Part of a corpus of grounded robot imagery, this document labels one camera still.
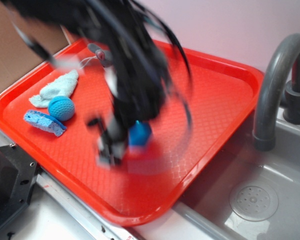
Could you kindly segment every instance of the sink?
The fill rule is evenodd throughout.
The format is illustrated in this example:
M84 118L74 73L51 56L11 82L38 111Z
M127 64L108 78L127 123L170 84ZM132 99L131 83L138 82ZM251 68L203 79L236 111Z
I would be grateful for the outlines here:
M254 149L252 129L253 114L179 201L224 239L300 240L300 126L278 119L267 152Z

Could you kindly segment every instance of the blue crochet ball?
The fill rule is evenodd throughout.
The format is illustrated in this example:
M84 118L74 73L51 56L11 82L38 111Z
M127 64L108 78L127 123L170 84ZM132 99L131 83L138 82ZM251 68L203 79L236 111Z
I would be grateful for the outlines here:
M75 114L75 104L66 96L56 96L50 101L48 112L59 121L67 121Z

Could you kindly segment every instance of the drain strainer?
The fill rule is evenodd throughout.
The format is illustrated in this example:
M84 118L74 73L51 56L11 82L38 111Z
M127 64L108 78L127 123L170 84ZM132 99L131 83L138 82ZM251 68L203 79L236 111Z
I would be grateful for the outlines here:
M278 196L272 187L262 181L243 182L231 191L230 205L239 217L258 222L276 212Z

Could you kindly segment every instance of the white cloth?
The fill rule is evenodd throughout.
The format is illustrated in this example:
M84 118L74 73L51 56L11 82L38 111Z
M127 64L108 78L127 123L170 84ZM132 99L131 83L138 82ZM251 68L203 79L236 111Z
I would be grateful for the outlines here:
M72 70L43 87L39 95L30 97L29 101L37 108L47 108L50 101L56 96L69 98L77 86L78 77L77 70Z

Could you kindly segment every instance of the faucet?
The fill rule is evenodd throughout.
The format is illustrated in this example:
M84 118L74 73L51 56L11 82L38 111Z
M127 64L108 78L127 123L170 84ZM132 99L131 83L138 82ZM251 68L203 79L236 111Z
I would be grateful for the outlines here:
M291 80L287 81L292 69ZM287 36L274 52L266 69L254 115L253 145L270 151L276 144L279 106L284 119L300 125L300 34Z

